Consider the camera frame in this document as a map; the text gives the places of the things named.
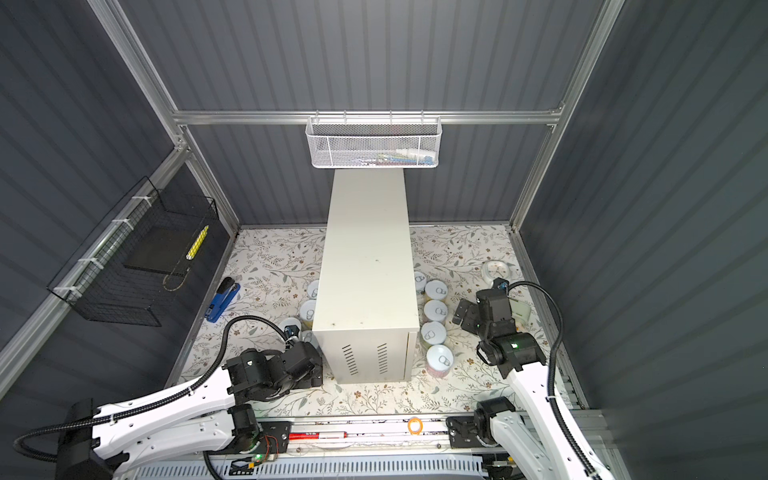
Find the white mesh basket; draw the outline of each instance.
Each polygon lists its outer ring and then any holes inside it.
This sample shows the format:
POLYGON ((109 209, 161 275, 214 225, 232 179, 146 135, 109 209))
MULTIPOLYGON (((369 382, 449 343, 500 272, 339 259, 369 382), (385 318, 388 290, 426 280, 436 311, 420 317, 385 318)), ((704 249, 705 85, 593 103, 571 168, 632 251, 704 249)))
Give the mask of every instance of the white mesh basket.
POLYGON ((437 167, 440 120, 414 124, 326 124, 310 118, 306 139, 317 168, 437 167))

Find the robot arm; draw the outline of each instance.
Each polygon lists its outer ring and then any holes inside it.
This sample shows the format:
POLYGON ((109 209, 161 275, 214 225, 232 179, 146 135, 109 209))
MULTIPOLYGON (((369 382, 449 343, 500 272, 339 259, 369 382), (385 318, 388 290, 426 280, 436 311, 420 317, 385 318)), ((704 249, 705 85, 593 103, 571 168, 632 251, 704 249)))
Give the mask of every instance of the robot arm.
POLYGON ((508 283, 497 279, 494 288, 478 291, 477 306, 465 308, 463 317, 454 322, 480 337, 480 360, 498 367, 530 416, 541 442, 533 438, 506 398, 478 404, 478 437, 486 444, 498 443, 509 452, 528 480, 613 480, 560 395, 548 394, 547 360, 530 333, 517 332, 507 291, 508 283), (556 402, 561 422, 555 416, 552 402, 556 402))
POLYGON ((602 480, 613 480, 614 476, 594 454, 584 434, 576 425, 571 412, 559 394, 547 398, 547 367, 529 363, 521 371, 512 370, 506 378, 515 392, 517 400, 528 413, 538 433, 541 444, 532 438, 519 413, 500 412, 490 418, 490 433, 493 439, 504 447, 528 480, 576 480, 597 478, 587 475, 584 466, 574 453, 555 419, 549 402, 556 401, 563 420, 581 451, 602 480))
POLYGON ((149 462, 200 451, 242 452, 256 458, 268 444, 248 402, 323 384, 319 353, 294 338, 285 352, 248 349, 215 368, 204 382, 194 379, 99 408, 92 399, 78 402, 70 408, 67 423, 29 432, 14 446, 23 455, 56 462, 57 480, 108 480, 149 462), (26 438, 53 432, 61 432, 57 455, 24 444, 26 438))

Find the ventilation slot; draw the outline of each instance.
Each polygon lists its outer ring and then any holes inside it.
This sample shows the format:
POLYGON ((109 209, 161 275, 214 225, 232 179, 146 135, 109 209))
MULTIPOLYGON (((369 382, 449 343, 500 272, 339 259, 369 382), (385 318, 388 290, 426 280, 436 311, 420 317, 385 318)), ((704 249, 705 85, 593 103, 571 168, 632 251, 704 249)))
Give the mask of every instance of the ventilation slot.
POLYGON ((386 343, 382 343, 376 347, 376 351, 379 356, 379 375, 384 375, 387 372, 386 364, 386 343))
POLYGON ((346 368, 349 369, 349 374, 357 375, 357 362, 355 361, 355 354, 352 352, 352 346, 347 345, 343 347, 341 353, 346 360, 346 368))
MULTIPOLYGON (((224 478, 229 474, 231 459, 212 458, 214 468, 224 478)), ((424 454, 419 459, 410 455, 363 456, 356 458, 280 458, 257 466, 247 478, 284 480, 285 478, 354 477, 387 475, 420 478, 478 478, 482 474, 482 457, 474 455, 424 454)), ((156 462, 138 469, 136 480, 210 480, 202 460, 156 462)))

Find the aluminum frame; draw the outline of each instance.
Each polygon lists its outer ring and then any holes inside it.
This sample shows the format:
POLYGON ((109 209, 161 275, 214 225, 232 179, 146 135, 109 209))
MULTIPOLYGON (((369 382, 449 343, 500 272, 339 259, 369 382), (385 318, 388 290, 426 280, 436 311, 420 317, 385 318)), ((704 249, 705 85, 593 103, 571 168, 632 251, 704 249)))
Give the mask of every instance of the aluminum frame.
POLYGON ((321 123, 414 124, 425 121, 444 125, 518 124, 554 125, 560 110, 545 111, 175 111, 182 125, 306 125, 310 118, 321 123))
POLYGON ((523 191, 518 198, 517 205, 515 205, 515 210, 509 219, 509 223, 515 231, 520 230, 520 226, 523 224, 525 216, 528 214, 528 210, 530 210, 531 205, 533 204, 536 192, 538 192, 538 188, 544 180, 544 175, 547 173, 552 158, 554 158, 554 154, 557 152, 565 130, 571 123, 571 118, 576 110, 576 106, 578 105, 579 100, 581 100, 581 95, 587 87, 594 66, 598 62, 600 53, 603 51, 605 42, 608 40, 611 30, 613 30, 616 19, 623 6, 624 0, 604 0, 603 2, 600 13, 598 14, 598 19, 595 21, 592 32, 587 40, 587 44, 584 46, 584 50, 582 51, 579 62, 574 70, 573 77, 571 77, 568 88, 565 90, 560 121, 552 128, 550 134, 545 138, 541 150, 539 151, 539 155, 536 157, 536 160, 528 173, 528 179, 525 181, 523 191))
MULTIPOLYGON (((453 225, 498 225, 502 228, 509 227, 509 223, 504 221, 489 220, 459 220, 456 222, 409 222, 409 227, 451 227, 453 225)), ((267 230, 276 228, 326 228, 327 223, 269 223, 256 225, 247 223, 240 225, 241 230, 267 230)))
MULTIPOLYGON (((178 172, 179 168, 184 165, 189 156, 190 152, 186 146, 180 145, 174 148, 152 174, 149 181, 144 182, 139 187, 134 197, 125 204, 114 218, 125 218, 143 201, 139 197, 148 195, 155 187, 165 187, 176 172, 178 172)), ((85 251, 83 257, 89 258, 94 256, 94 253, 101 249, 117 228, 117 222, 110 222, 109 226, 104 229, 101 235, 85 251)), ((84 262, 77 262, 57 286, 71 285, 84 267, 84 262)), ((13 382, 22 374, 70 310, 71 307, 65 301, 50 293, 27 319, 21 329, 8 341, 0 352, 0 399, 11 388, 13 382)))

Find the wire basket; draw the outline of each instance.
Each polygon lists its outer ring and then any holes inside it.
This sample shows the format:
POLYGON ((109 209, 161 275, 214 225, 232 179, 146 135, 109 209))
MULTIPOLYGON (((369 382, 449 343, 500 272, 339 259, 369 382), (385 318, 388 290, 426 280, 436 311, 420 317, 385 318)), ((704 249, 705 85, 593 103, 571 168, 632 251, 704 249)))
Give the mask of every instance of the wire basket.
POLYGON ((317 168, 434 168, 442 125, 329 124, 310 118, 306 139, 317 168))
POLYGON ((125 218, 112 221, 117 227, 93 255, 77 260, 70 283, 62 284, 60 272, 48 289, 87 320, 160 326, 178 310, 177 292, 205 248, 208 226, 218 221, 216 203, 152 190, 125 218))

